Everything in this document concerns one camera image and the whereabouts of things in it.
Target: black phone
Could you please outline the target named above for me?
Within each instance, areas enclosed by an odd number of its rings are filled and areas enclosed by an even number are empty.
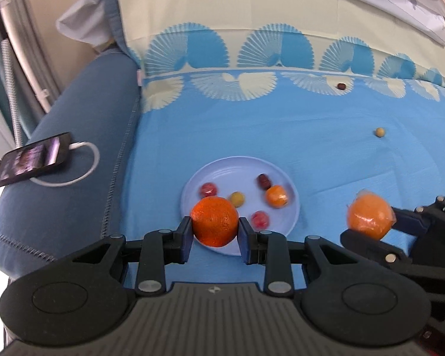
[[[7,152],[0,162],[0,187],[57,169],[66,161],[70,144],[71,134],[65,132]]]

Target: small yellow fruit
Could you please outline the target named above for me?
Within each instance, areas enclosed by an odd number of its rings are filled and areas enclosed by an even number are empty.
[[[229,201],[234,205],[234,207],[241,207],[246,200],[246,197],[243,193],[239,191],[235,191],[229,197]]]
[[[378,138],[382,138],[384,135],[386,135],[386,130],[383,129],[382,127],[376,128],[376,131],[374,132],[374,134],[378,137]]]

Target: red fruit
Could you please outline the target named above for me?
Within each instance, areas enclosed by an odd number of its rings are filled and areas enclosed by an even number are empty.
[[[267,174],[260,174],[257,177],[257,183],[262,190],[269,190],[272,187],[271,180],[267,177]]]
[[[200,187],[199,194],[201,198],[205,198],[207,196],[216,196],[218,195],[218,188],[214,183],[207,182]]]
[[[253,228],[258,230],[265,230],[271,224],[271,220],[266,212],[259,210],[255,212],[250,218],[250,222]]]

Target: purple plate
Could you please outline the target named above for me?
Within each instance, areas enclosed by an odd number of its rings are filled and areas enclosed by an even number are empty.
[[[288,205],[274,209],[265,202],[265,191],[257,186],[257,176],[267,174],[273,185],[282,185],[287,191]],[[250,222],[252,214],[265,211],[271,224],[267,230],[288,235],[298,221],[300,202],[293,182],[277,166],[265,160],[252,157],[228,157],[215,160],[201,167],[186,183],[181,194],[181,216],[190,215],[191,209],[200,201],[199,189],[203,183],[212,182],[218,188],[218,196],[228,198],[233,192],[245,195],[245,203],[237,208],[240,217]],[[206,246],[222,254],[240,256],[237,238],[221,248]]]

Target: orange fruit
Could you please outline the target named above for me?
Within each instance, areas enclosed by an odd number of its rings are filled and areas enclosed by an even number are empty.
[[[282,186],[275,185],[265,192],[265,200],[270,206],[280,209],[288,203],[288,195]]]
[[[220,248],[237,235],[239,214],[225,198],[203,198],[193,207],[190,217],[193,220],[193,234],[203,245]]]
[[[348,208],[348,227],[380,240],[396,222],[391,206],[374,193],[361,193]]]

